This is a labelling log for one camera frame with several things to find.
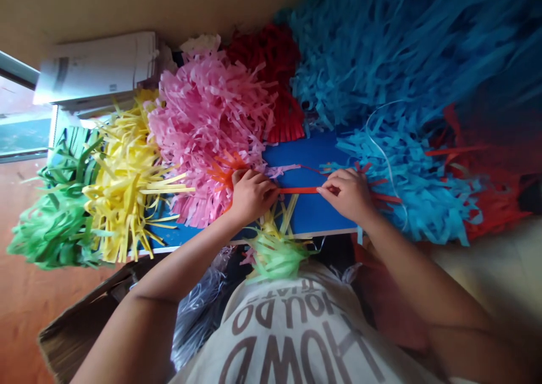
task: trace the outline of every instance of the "blue board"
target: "blue board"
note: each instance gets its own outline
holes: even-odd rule
[[[268,147],[264,152],[264,159],[270,167],[282,165],[300,164],[314,169],[320,169],[321,164],[337,162],[345,164],[348,155],[339,151],[336,147],[336,134],[334,132],[312,134],[310,138],[304,138],[289,143],[281,143],[276,147]],[[320,186],[326,177],[310,169],[299,168],[285,172],[277,178],[281,187]],[[167,206],[163,205],[156,217],[168,216]],[[198,234],[201,229],[190,228],[175,222],[164,224],[176,225],[177,229],[164,229],[151,226],[150,230],[161,237],[166,248],[153,242],[156,252],[167,252],[188,241]],[[291,220],[292,231],[301,238],[309,238],[316,235],[345,233],[355,229],[356,225],[337,213],[335,209],[319,194],[300,195]],[[244,236],[250,236],[250,231],[244,230],[234,241],[242,240]]]

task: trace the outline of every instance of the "green paper fringe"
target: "green paper fringe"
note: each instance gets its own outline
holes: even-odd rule
[[[253,273],[247,279],[247,284],[265,280],[291,280],[297,277],[299,265],[319,250],[308,251],[307,245],[312,241],[299,241],[293,238],[290,219],[299,195],[292,195],[288,209],[281,203],[282,212],[275,215],[275,208],[268,212],[261,225],[261,230],[255,230],[257,236],[248,239],[247,243],[256,252]],[[282,214],[282,225],[278,229],[275,219]]]
[[[21,214],[9,254],[24,255],[45,270],[101,265],[92,217],[84,208],[88,198],[82,193],[83,187],[95,181],[98,167],[90,153],[101,144],[96,130],[70,127],[64,131],[51,159],[33,178],[43,181],[45,188],[40,189],[46,194]]]

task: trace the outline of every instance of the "white string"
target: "white string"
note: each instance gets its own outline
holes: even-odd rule
[[[391,187],[393,188],[394,190],[394,194],[397,198],[401,199],[401,197],[399,196],[399,194],[397,193],[397,189],[395,189],[395,182],[394,182],[394,173],[393,171],[391,170],[391,164],[390,164],[390,160],[388,160],[388,156],[386,155],[386,153],[384,152],[384,150],[382,150],[382,148],[380,147],[380,145],[378,145],[376,143],[375,140],[373,140],[373,138],[371,137],[371,135],[369,134],[369,121],[371,120],[371,118],[373,117],[373,114],[375,114],[377,111],[379,111],[382,107],[386,107],[386,106],[389,106],[391,104],[394,104],[394,103],[398,103],[398,102],[404,102],[404,100],[397,100],[397,101],[394,101],[394,102],[390,102],[390,103],[386,103],[386,104],[383,104],[382,106],[378,107],[376,110],[374,110],[369,118],[367,119],[367,123],[365,123],[365,133],[367,134],[367,137],[369,137],[369,139],[373,142],[373,144],[378,148],[378,150],[382,153],[382,155],[384,156],[384,159],[386,160],[386,164],[388,165],[388,172],[390,173],[390,181],[391,181]],[[403,207],[403,210],[405,211],[405,224],[403,225],[403,228],[401,229],[401,232],[404,232],[405,229],[407,228],[407,225],[408,225],[408,212],[407,212],[407,207],[405,206],[404,203],[401,203],[401,206]]]

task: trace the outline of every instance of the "wooden floor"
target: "wooden floor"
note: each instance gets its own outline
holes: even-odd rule
[[[42,271],[20,256],[6,254],[11,229],[36,200],[36,175],[45,159],[0,164],[0,382],[52,383],[41,357],[38,333],[64,309],[92,291],[115,270]]]

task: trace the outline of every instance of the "white t-shirt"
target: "white t-shirt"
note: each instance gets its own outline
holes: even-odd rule
[[[233,292],[219,329],[171,383],[441,383],[366,322],[323,265]]]

